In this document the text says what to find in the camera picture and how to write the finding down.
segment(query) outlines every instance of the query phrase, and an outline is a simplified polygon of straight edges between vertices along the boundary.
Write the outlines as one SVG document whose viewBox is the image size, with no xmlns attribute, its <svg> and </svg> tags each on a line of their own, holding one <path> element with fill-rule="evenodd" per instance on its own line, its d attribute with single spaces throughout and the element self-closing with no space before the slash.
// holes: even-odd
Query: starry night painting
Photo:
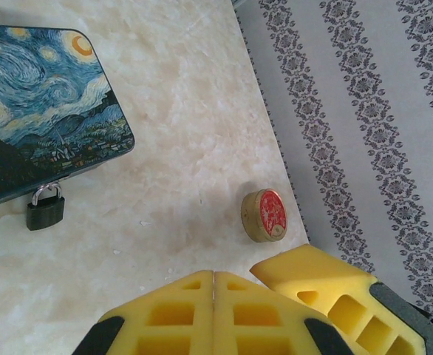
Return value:
<svg viewBox="0 0 433 355">
<path fill-rule="evenodd" d="M 0 198 L 133 146 L 129 125 L 85 36 L 74 30 L 0 26 Z"/>
</svg>

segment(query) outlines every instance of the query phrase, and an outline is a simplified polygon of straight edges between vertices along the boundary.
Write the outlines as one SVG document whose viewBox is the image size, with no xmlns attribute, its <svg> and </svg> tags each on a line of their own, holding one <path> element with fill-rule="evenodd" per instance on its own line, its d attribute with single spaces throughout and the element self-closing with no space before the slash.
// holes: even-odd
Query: black padlock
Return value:
<svg viewBox="0 0 433 355">
<path fill-rule="evenodd" d="M 56 190 L 56 195 L 39 200 L 45 190 Z M 33 194 L 31 203 L 27 205 L 26 226 L 30 231 L 38 231 L 55 225 L 64 217 L 66 200 L 62 197 L 59 183 L 48 183 L 41 186 Z"/>
</svg>

